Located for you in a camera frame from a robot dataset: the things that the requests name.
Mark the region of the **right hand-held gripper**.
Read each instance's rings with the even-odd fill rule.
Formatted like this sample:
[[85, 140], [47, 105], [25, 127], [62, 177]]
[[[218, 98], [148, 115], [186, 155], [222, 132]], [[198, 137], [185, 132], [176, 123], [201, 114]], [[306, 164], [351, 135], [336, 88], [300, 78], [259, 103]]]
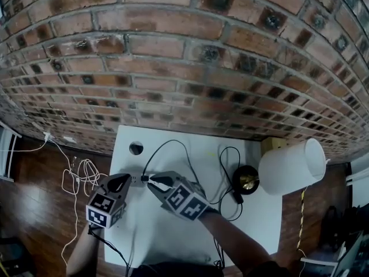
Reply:
[[202, 186], [174, 171], [158, 173], [149, 178], [148, 189], [168, 212], [190, 221], [210, 211]]

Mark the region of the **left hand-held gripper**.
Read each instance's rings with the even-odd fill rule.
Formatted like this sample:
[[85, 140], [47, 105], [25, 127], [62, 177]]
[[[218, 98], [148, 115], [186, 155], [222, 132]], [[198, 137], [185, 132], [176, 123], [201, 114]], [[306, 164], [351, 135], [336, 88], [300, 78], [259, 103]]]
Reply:
[[123, 215], [131, 175], [114, 174], [103, 178], [86, 205], [86, 219], [99, 227], [111, 228]]

